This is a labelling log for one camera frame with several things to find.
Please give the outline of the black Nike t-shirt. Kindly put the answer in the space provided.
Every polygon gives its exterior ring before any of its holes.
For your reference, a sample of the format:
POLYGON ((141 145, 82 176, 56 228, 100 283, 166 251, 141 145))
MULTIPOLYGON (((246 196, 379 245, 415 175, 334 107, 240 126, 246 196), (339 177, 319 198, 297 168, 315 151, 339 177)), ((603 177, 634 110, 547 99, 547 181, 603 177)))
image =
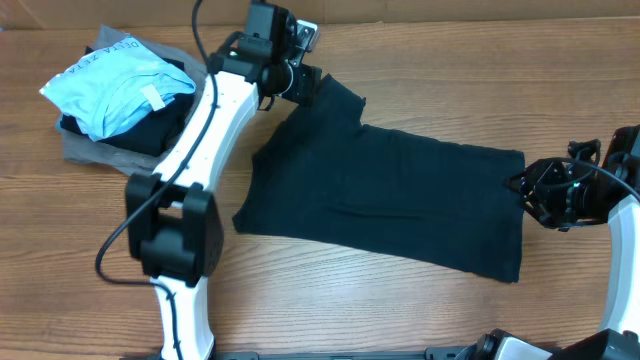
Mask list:
POLYGON ((325 77, 254 154, 235 229, 517 282, 523 212, 505 181, 523 154, 365 125, 365 104, 325 77))

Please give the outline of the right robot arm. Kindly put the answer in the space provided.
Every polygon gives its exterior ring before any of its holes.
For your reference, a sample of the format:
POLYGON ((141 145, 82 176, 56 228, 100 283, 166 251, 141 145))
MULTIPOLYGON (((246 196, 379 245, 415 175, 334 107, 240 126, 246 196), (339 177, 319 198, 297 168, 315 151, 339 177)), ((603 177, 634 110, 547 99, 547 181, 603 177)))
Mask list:
POLYGON ((605 154, 598 140, 571 142, 565 158, 534 162, 509 180, 525 211, 546 228, 605 224, 611 266, 596 334, 547 350, 496 329, 455 359, 639 360, 639 130, 621 128, 605 154))

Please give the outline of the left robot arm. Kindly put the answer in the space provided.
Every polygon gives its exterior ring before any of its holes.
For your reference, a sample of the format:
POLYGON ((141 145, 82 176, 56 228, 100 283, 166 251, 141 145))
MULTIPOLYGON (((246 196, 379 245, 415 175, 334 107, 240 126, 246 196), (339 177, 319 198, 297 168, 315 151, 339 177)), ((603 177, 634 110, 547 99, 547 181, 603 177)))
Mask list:
POLYGON ((159 301, 160 359, 214 356, 208 278, 224 243, 214 194, 237 138, 264 98, 312 101, 321 71, 302 60, 318 37, 317 25, 303 20, 281 34, 232 33, 207 59, 204 90, 177 143, 151 174, 129 178, 129 251, 159 301))

